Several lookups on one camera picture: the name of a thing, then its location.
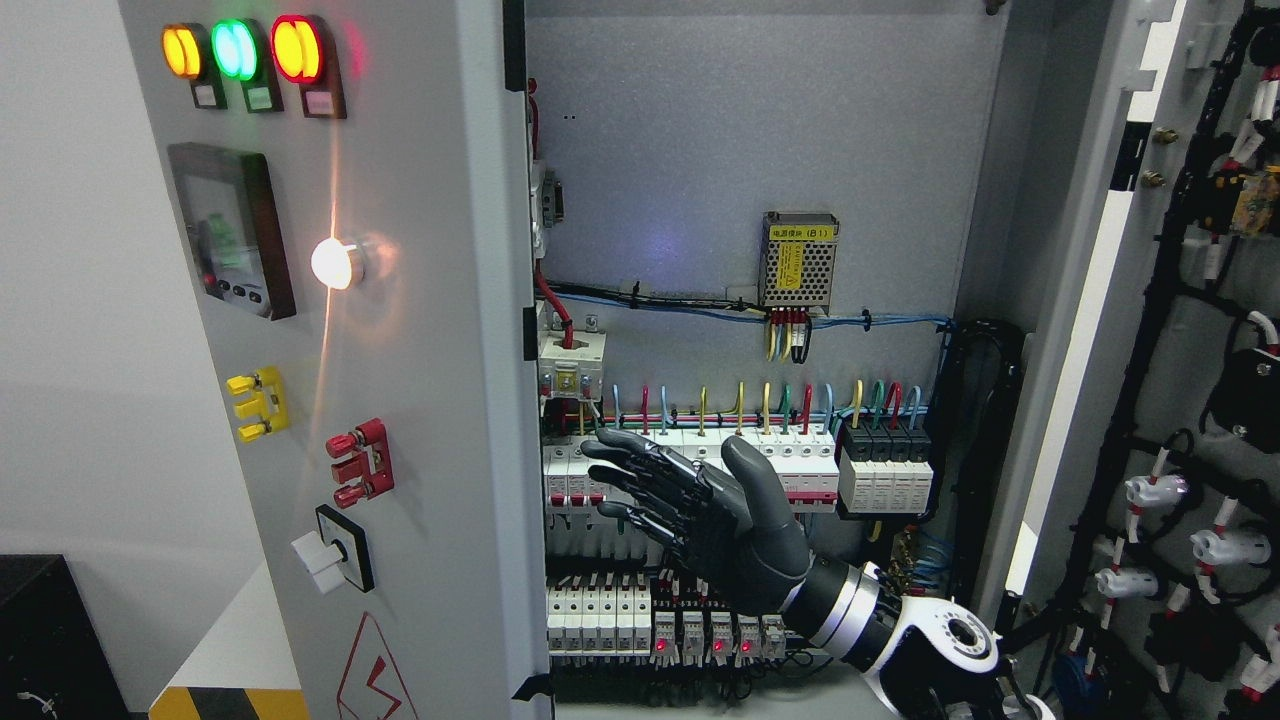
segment white connector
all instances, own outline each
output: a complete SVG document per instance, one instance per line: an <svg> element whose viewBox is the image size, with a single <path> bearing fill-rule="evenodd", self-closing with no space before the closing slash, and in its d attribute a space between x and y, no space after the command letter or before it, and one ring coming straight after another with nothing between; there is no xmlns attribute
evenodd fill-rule
<svg viewBox="0 0 1280 720"><path fill-rule="evenodd" d="M1261 565L1271 559L1271 541L1247 530L1198 530L1190 537L1192 553L1204 565Z"/></svg>
<svg viewBox="0 0 1280 720"><path fill-rule="evenodd" d="M1161 475L1155 483L1147 475L1138 475L1125 480L1124 491L1134 507L1172 507L1190 492L1190 483L1179 474Z"/></svg>
<svg viewBox="0 0 1280 720"><path fill-rule="evenodd" d="M1155 573L1139 568L1106 568L1093 575L1103 597L1153 597L1160 592Z"/></svg>

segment lightning bolt symbol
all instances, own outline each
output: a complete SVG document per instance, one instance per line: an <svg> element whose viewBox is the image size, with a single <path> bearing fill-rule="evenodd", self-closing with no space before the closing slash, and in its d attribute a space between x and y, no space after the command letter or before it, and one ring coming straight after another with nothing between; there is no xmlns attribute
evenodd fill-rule
<svg viewBox="0 0 1280 720"><path fill-rule="evenodd" d="M387 700L392 701L392 706L387 708L387 714L383 715L380 717L380 720L387 720L388 717L390 717L396 712L396 710L398 710L399 706L401 706L399 698L397 698L396 696L390 694L389 692L387 692L387 691L384 691L384 689L374 685L374 683L378 682L378 676L381 675L383 670L385 670L385 669L387 669L387 661L383 660L381 655L379 655L378 656L378 662L374 662L374 671L369 674L369 680L365 683L365 685L367 685L369 689L371 689L375 693L378 693L378 694L385 697Z"/></svg>

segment green indicator light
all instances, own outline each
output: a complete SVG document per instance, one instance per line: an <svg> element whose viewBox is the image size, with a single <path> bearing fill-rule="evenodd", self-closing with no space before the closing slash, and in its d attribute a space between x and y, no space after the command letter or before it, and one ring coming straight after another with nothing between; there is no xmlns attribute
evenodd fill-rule
<svg viewBox="0 0 1280 720"><path fill-rule="evenodd" d="M212 40L214 60L224 76L241 82L257 77L257 42L243 20L219 20Z"/></svg>

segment yellow wire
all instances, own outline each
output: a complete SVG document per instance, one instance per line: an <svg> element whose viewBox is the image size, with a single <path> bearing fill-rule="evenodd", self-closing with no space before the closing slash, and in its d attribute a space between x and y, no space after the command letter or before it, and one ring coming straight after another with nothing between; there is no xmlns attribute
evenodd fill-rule
<svg viewBox="0 0 1280 720"><path fill-rule="evenodd" d="M858 418L863 414L863 380L854 384L854 427L858 427Z"/></svg>
<svg viewBox="0 0 1280 720"><path fill-rule="evenodd" d="M707 386L703 386L701 400L698 401L698 437L707 437Z"/></svg>
<svg viewBox="0 0 1280 720"><path fill-rule="evenodd" d="M769 429L769 383L764 383L764 434L773 434Z"/></svg>
<svg viewBox="0 0 1280 720"><path fill-rule="evenodd" d="M742 434L742 391L746 388L746 383L739 380L737 383L737 434Z"/></svg>

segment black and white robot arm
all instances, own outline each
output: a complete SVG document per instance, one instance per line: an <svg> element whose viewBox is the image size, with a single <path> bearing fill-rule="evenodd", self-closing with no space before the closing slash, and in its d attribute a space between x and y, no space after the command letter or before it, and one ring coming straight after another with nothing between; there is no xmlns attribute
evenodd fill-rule
<svg viewBox="0 0 1280 720"><path fill-rule="evenodd" d="M863 673L908 720L1052 720L1023 694L991 632L954 602L897 597L874 565L814 557L768 459L731 437L730 473L637 434L600 429L582 452L614 466L591 477L635 498L605 502L705 579L739 612L782 612L787 626Z"/></svg>

